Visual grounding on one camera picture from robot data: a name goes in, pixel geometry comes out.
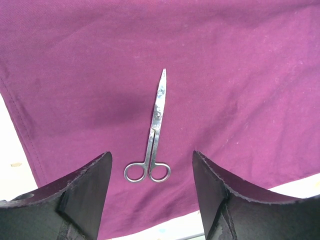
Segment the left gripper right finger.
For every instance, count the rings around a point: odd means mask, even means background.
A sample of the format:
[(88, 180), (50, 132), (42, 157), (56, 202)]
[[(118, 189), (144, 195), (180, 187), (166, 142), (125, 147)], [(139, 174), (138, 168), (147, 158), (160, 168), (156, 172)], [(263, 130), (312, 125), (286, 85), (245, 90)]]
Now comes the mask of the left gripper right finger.
[(320, 197), (296, 198), (250, 183), (199, 151), (194, 182), (207, 240), (318, 240)]

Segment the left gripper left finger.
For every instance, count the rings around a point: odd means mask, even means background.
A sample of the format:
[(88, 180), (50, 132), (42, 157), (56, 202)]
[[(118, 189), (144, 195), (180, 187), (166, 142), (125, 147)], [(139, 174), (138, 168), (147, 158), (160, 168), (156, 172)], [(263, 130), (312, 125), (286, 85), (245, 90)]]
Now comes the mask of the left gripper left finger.
[(96, 240), (112, 170), (105, 152), (76, 171), (0, 202), (2, 240)]

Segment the surgical scissors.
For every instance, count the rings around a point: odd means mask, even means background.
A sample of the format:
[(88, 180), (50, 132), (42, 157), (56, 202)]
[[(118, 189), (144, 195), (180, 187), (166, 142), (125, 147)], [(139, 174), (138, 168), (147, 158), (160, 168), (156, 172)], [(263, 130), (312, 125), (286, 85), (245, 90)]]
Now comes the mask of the surgical scissors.
[[(157, 150), (160, 139), (160, 131), (162, 127), (163, 115), (166, 103), (167, 92), (167, 70), (164, 68), (161, 72), (157, 93), (155, 97), (155, 103), (153, 108), (153, 114), (150, 124), (149, 136), (147, 140), (146, 153), (143, 162), (132, 162), (128, 164), (124, 169), (124, 178), (131, 183), (138, 183), (149, 178), (155, 183), (162, 183), (166, 181), (171, 175), (171, 168), (168, 164), (163, 162), (156, 162)], [(129, 169), (132, 167), (141, 167), (143, 174), (140, 178), (133, 179), (129, 177)], [(155, 178), (152, 172), (157, 167), (164, 167), (166, 174), (162, 178)]]

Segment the purple cloth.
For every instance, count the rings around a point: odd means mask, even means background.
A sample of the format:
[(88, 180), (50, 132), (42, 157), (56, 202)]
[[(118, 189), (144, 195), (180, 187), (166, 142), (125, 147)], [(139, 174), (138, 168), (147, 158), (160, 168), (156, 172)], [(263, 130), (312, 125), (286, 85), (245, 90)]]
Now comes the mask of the purple cloth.
[[(162, 70), (156, 162), (145, 160)], [(103, 152), (98, 234), (131, 235), (198, 207), (192, 155), (266, 189), (320, 171), (317, 0), (3, 0), (0, 92), (38, 186)]]

